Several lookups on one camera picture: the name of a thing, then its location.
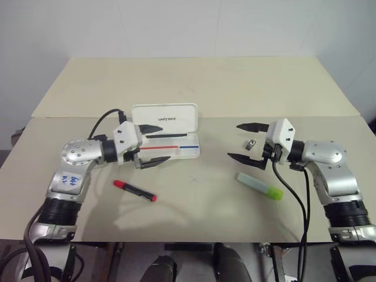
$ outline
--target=small metal object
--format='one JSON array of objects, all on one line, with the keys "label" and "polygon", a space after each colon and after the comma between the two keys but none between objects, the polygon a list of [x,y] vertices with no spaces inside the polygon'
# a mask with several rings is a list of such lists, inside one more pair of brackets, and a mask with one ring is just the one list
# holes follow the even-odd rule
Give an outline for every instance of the small metal object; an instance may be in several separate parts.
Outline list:
[{"label": "small metal object", "polygon": [[249,142],[247,143],[246,145],[246,149],[249,151],[250,149],[252,149],[252,147],[256,144],[256,141],[251,139],[249,140]]}]

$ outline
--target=green highlighter cap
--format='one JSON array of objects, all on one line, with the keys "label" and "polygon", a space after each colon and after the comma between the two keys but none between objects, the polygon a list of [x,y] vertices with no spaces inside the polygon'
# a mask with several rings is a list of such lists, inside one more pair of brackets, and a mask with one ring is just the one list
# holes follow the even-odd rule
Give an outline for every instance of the green highlighter cap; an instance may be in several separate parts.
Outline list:
[{"label": "green highlighter cap", "polygon": [[262,182],[259,179],[256,179],[252,176],[249,176],[244,173],[239,173],[237,180],[259,192],[265,194],[273,200],[281,200],[283,198],[283,191],[278,188],[275,188],[272,185],[269,185],[265,182]]}]

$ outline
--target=table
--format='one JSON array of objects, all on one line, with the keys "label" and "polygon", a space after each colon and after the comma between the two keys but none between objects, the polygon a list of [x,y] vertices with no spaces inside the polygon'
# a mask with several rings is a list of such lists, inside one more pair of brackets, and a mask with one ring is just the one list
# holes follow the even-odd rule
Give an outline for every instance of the table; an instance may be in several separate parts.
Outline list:
[{"label": "table", "polygon": [[[154,59],[140,59],[138,68],[136,62],[136,59],[73,59],[68,63],[0,169],[0,222],[3,224],[0,238],[21,239],[30,216],[44,201],[65,142],[87,136],[95,117],[109,108],[116,106],[129,111],[134,103],[158,102],[163,88],[166,91],[159,102],[198,104],[200,119],[197,134],[202,155],[192,160],[171,160],[145,170],[134,169],[132,163],[123,166],[109,164],[95,169],[79,213],[75,240],[299,241],[303,229],[300,208],[274,177],[270,164],[266,171],[262,171],[237,163],[226,154],[247,153],[243,144],[253,138],[257,145],[250,155],[260,157],[264,135],[239,130],[236,125],[244,122],[270,123],[279,116],[289,117],[297,129],[297,139],[336,140],[345,146],[349,167],[364,194],[366,207],[371,218],[376,216],[376,207],[371,205],[375,196],[372,176],[376,168],[376,139],[316,59],[161,59],[160,72],[153,72],[159,75],[159,88],[156,87],[158,79],[152,76],[152,71],[148,71],[155,63]],[[218,72],[213,74],[215,78],[207,86],[195,88],[196,95],[189,96],[183,91],[176,96],[177,89],[187,89],[179,86],[187,73],[182,71],[185,64],[195,64],[195,67],[187,67],[190,71],[199,71],[199,66],[204,65],[206,69],[217,69]],[[180,71],[172,72],[174,65],[181,66],[177,68]],[[125,74],[131,76],[133,82],[120,79],[129,77]],[[231,77],[229,85],[239,85],[231,94],[231,100],[227,100],[228,95],[223,96],[226,93],[226,83],[223,82],[226,74]],[[169,87],[167,78],[173,78],[175,84]],[[153,86],[158,95],[146,96],[146,93],[154,93]],[[210,91],[211,87],[221,93],[215,107],[213,99],[216,91]],[[130,89],[133,94],[138,94],[126,95],[126,99],[122,99],[121,90],[130,93]],[[264,89],[264,96],[260,96],[257,89]],[[209,91],[206,97],[203,96],[205,90]],[[100,97],[100,93],[106,93],[106,96]],[[98,132],[110,135],[116,124],[116,118],[108,118]],[[289,170],[287,166],[278,166],[278,169],[304,197],[303,175]],[[271,200],[236,182],[238,172],[248,173],[284,190],[283,200]],[[156,203],[149,203],[125,193],[112,186],[113,179],[127,180],[153,191],[159,199]],[[313,188],[311,193],[308,240],[330,241],[324,210]]]}]

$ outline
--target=white pen case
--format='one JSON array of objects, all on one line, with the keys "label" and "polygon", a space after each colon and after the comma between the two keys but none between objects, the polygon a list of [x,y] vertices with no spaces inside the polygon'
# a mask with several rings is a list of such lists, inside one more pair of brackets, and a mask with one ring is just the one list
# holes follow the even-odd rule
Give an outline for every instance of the white pen case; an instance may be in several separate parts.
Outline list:
[{"label": "white pen case", "polygon": [[134,124],[163,128],[161,131],[142,136],[139,157],[145,160],[162,156],[171,156],[171,159],[199,157],[199,137],[195,133],[198,116],[197,105],[194,103],[134,105]]}]

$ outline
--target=robotic arm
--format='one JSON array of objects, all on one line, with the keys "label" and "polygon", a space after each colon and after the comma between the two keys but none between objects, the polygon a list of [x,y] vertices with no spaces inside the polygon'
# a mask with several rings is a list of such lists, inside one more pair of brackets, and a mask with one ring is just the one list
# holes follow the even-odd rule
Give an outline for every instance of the robotic arm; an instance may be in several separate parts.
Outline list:
[{"label": "robotic arm", "polygon": [[[47,190],[37,221],[30,228],[31,242],[47,258],[52,281],[70,281],[75,248],[70,244],[76,231],[76,219],[90,183],[90,173],[96,165],[133,160],[138,169],[157,166],[169,157],[144,162],[137,156],[142,133],[162,130],[158,126],[134,125],[124,121],[113,131],[113,140],[73,139],[61,151],[60,166]],[[17,281],[34,281],[31,260],[25,255],[16,272]]]},{"label": "robotic arm", "polygon": [[245,165],[265,169],[268,159],[290,168],[306,167],[314,179],[318,198],[329,219],[331,239],[339,243],[331,249],[332,264],[339,281],[360,281],[376,276],[376,226],[371,224],[357,181],[347,166],[347,151],[333,141],[294,140],[295,128],[287,119],[265,125],[238,125],[250,132],[266,132],[263,160],[229,156]]}]

